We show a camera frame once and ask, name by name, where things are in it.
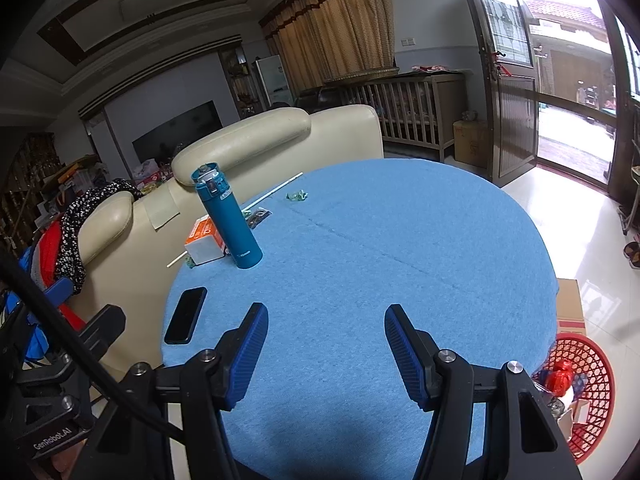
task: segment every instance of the television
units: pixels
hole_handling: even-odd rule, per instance
[[[213,101],[160,124],[133,141],[140,163],[154,158],[158,164],[169,164],[172,158],[196,140],[222,128]]]

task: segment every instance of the tiled roof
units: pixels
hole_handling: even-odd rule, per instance
[[[589,7],[579,7],[569,4],[560,4],[548,0],[529,0],[527,7],[532,14],[544,14],[545,16],[555,16],[573,22],[584,23],[591,27],[607,30],[602,18],[596,16]]]

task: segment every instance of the window curtain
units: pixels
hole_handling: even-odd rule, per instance
[[[296,95],[394,65],[391,0],[284,0],[260,25]]]

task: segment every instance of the smartphone screen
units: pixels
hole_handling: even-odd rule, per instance
[[[169,322],[169,327],[164,334],[165,343],[184,345],[191,341],[206,295],[207,289],[203,286],[190,288],[182,293]]]

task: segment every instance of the open door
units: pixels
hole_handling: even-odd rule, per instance
[[[493,136],[488,179],[502,187],[536,165],[536,69],[518,0],[467,0],[484,72]]]

